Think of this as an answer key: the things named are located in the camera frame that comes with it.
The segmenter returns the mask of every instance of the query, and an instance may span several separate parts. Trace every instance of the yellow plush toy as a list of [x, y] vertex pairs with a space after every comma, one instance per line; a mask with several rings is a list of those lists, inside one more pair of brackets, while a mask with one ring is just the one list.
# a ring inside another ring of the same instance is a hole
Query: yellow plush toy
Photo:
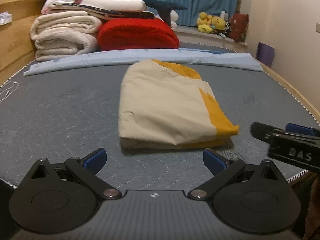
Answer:
[[206, 14], [205, 12], [199, 13], [197, 25], [198, 30], [202, 33], [220, 33], [226, 29], [226, 22], [224, 19]]
[[211, 27], [213, 28], [213, 31], [224, 31], [226, 29], [226, 22], [224, 19], [218, 17], [218, 16], [213, 16], [211, 19]]
[[207, 24], [199, 25], [198, 30], [202, 33], [211, 33], [213, 31], [213, 29], [209, 27]]
[[205, 12], [201, 12], [201, 13], [199, 13], [199, 18], [200, 18], [201, 20], [204, 20], [204, 19], [207, 18], [207, 14], [206, 14]]
[[207, 20], [202, 20], [200, 17], [197, 19], [197, 25], [207, 24]]

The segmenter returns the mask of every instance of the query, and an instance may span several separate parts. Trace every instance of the gray mattress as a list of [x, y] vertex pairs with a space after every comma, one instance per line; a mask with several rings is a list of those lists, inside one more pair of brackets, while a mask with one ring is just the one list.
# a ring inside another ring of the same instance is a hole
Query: gray mattress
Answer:
[[[35, 160], [61, 163], [83, 157], [98, 147], [108, 154], [101, 179], [126, 189], [184, 189], [212, 177], [202, 160], [203, 149], [123, 149], [117, 121], [120, 84], [128, 66], [101, 66], [14, 76], [19, 88], [0, 103], [0, 178], [18, 185]], [[251, 137], [258, 121], [284, 127], [317, 122], [281, 85], [262, 72], [190, 65], [209, 82], [225, 115], [240, 125], [232, 144], [217, 148], [223, 156], [258, 164], [268, 145]], [[288, 179], [301, 168], [275, 161]]]

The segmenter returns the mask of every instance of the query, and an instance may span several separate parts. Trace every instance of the wooden headboard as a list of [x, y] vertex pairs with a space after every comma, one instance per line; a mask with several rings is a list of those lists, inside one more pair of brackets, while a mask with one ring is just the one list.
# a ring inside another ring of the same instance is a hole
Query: wooden headboard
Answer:
[[12, 14], [12, 22], [0, 26], [0, 84], [35, 58], [29, 30], [46, 0], [0, 0], [0, 13]]

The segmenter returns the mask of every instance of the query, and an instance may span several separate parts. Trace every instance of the light blue sheet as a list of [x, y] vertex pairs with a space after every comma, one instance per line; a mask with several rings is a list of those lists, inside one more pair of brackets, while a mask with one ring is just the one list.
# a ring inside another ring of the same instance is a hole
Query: light blue sheet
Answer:
[[95, 52], [65, 57], [31, 65], [24, 76], [36, 75], [66, 69], [131, 65], [145, 59], [158, 59], [179, 64], [203, 64], [221, 67], [263, 71], [261, 65], [249, 53], [223, 53], [184, 49], [124, 49]]

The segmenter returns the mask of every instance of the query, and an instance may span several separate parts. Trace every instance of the metal screw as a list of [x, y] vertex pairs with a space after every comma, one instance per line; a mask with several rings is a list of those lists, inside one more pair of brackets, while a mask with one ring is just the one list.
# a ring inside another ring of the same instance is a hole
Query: metal screw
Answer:
[[191, 191], [191, 195], [196, 198], [202, 198], [205, 197], [207, 193], [202, 189], [194, 189], [193, 191]]
[[103, 192], [103, 194], [106, 197], [116, 197], [119, 195], [119, 191], [115, 188], [108, 188]]

